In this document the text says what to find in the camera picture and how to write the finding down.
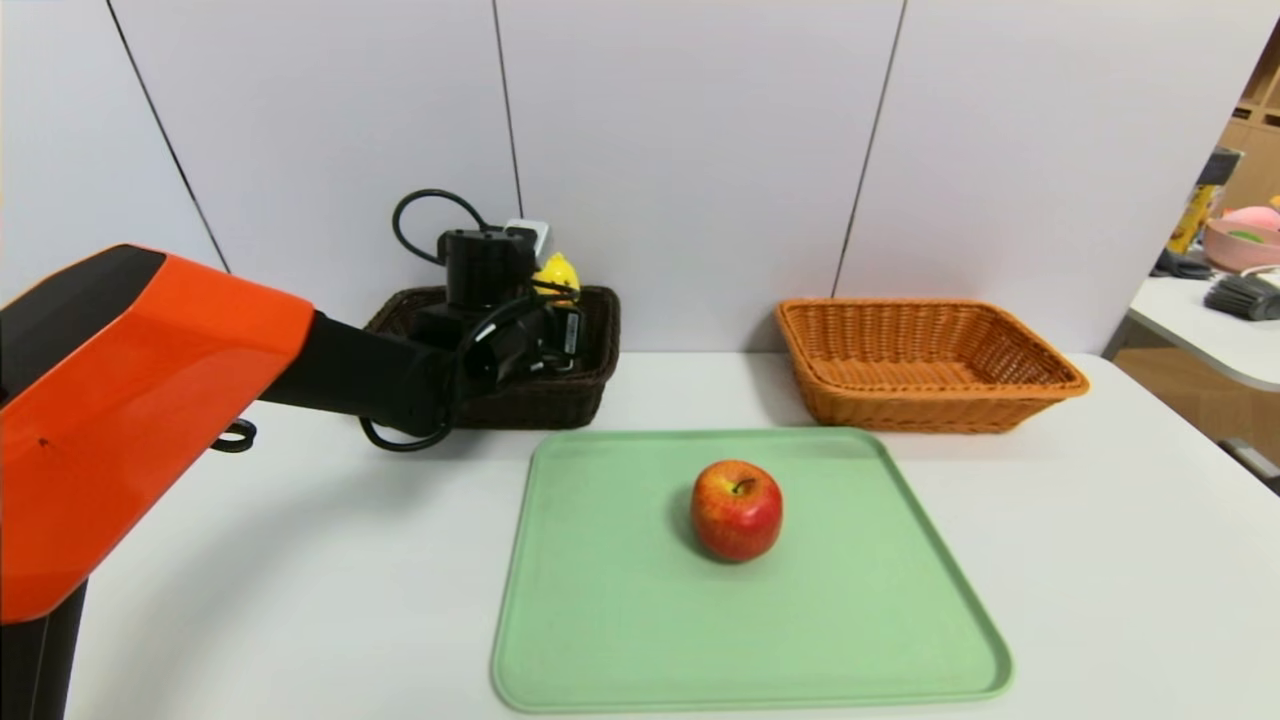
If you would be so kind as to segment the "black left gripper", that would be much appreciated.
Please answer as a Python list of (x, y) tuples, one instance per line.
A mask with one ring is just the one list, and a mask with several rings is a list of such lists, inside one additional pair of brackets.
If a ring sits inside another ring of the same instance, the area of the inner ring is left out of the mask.
[(585, 315), (575, 304), (529, 304), (492, 333), (497, 378), (570, 372)]

